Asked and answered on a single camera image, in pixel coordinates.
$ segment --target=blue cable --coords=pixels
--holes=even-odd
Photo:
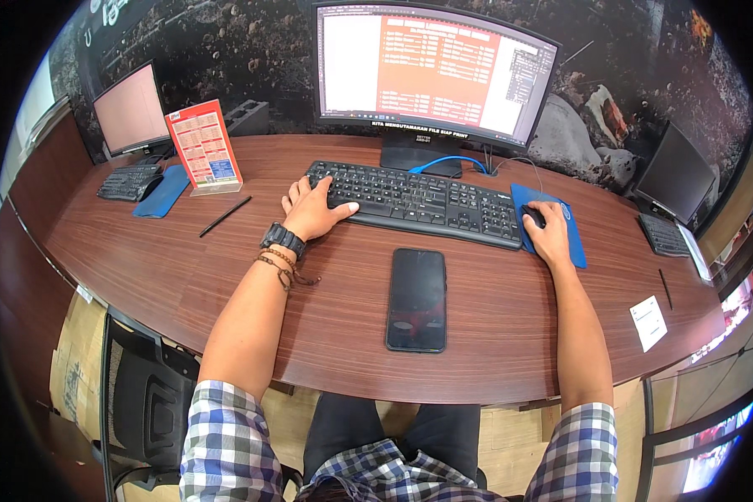
[[[422,172],[422,171],[423,171],[424,169],[426,169],[426,168],[430,167],[430,166],[431,166],[432,164],[438,164],[438,163],[439,163],[439,162],[441,162],[441,161],[449,160],[449,159],[451,159],[451,158],[458,158],[458,159],[462,159],[462,160],[464,160],[464,161],[472,161],[472,162],[473,162],[474,164],[476,164],[477,166],[480,166],[480,167],[482,168],[482,172],[483,172],[483,173],[485,173],[485,174],[488,174],[488,169],[485,169],[485,166],[483,166],[483,165],[482,165],[482,163],[481,163],[480,161],[478,161],[477,159],[473,159],[473,158],[471,158],[470,156],[462,156],[462,155],[448,155],[448,156],[442,156],[441,158],[437,158],[437,159],[435,159],[435,160],[434,160],[434,161],[432,161],[432,162],[427,162],[427,163],[426,163],[426,164],[425,164],[424,166],[417,166],[417,167],[413,167],[413,168],[412,168],[412,169],[411,169],[410,171],[408,171],[408,172],[409,172],[409,173],[413,173],[413,174],[419,174],[419,173],[421,173],[421,172]]]

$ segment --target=black keyboard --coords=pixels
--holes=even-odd
[[[642,213],[638,216],[653,253],[660,256],[692,256],[683,234],[672,222]]]
[[[307,175],[313,188],[321,178],[334,177],[327,195],[330,208],[360,204],[348,218],[352,222],[505,249],[522,246],[510,194],[449,178],[331,161],[313,162]]]
[[[139,202],[146,195],[149,178],[161,172],[161,166],[156,164],[118,167],[98,188],[98,197],[112,201]]]

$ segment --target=orange flyer design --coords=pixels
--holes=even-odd
[[[168,113],[164,121],[193,188],[242,183],[223,123],[220,101],[207,101]]]

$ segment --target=black monitor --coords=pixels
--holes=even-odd
[[[152,62],[114,83],[93,106],[111,155],[170,142]]]
[[[315,118],[382,128],[383,167],[457,154],[463,140],[529,147],[558,43],[437,5],[317,3],[313,19]]]
[[[686,225],[714,184],[715,174],[692,143],[666,125],[650,165],[633,186],[633,194],[655,204]]]

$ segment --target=beaded bracelet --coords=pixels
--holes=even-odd
[[[282,283],[282,288],[287,292],[290,291],[290,287],[293,285],[292,272],[290,272],[286,268],[281,268],[281,266],[278,266],[276,262],[274,262],[272,259],[268,258],[267,256],[262,256],[262,255],[257,256],[256,258],[254,258],[254,262],[257,262],[257,261],[263,261],[266,264],[270,264],[278,268],[279,272],[277,272],[276,276],[279,278],[279,282]],[[284,284],[284,281],[282,280],[282,274],[287,277],[287,282],[289,284]]]
[[[298,282],[299,284],[303,284],[304,286],[312,286],[314,284],[318,284],[318,281],[321,280],[321,277],[318,277],[318,279],[312,280],[312,279],[305,279],[303,278],[299,272],[295,268],[295,264],[293,263],[293,260],[287,257],[284,253],[282,253],[279,250],[271,249],[271,247],[266,247],[265,249],[262,249],[259,253],[260,256],[262,256],[264,253],[272,253],[276,256],[279,256],[281,259],[283,259],[285,262],[287,262],[288,265],[293,269],[293,278]]]

